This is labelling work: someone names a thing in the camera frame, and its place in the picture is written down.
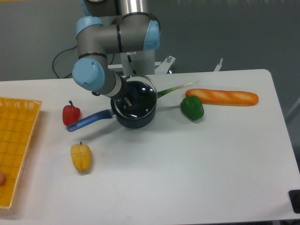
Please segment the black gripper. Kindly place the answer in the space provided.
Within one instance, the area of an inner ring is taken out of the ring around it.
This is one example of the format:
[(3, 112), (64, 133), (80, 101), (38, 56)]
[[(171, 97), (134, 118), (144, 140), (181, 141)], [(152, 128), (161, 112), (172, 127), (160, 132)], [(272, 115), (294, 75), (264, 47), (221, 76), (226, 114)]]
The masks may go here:
[(124, 98), (125, 102), (128, 105), (131, 105), (132, 103), (137, 103), (138, 94), (131, 94), (127, 81), (124, 79), (121, 79), (120, 89), (118, 91), (118, 98)]

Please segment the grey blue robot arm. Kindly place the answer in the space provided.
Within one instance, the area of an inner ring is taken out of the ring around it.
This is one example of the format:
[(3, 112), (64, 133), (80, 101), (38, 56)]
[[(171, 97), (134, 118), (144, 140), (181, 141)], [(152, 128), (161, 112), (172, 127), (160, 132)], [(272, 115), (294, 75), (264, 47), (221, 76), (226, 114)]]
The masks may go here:
[(78, 61), (72, 78), (82, 88), (112, 99), (130, 99), (128, 85), (108, 68), (107, 55), (158, 49), (160, 27), (145, 0), (82, 0), (76, 23)]

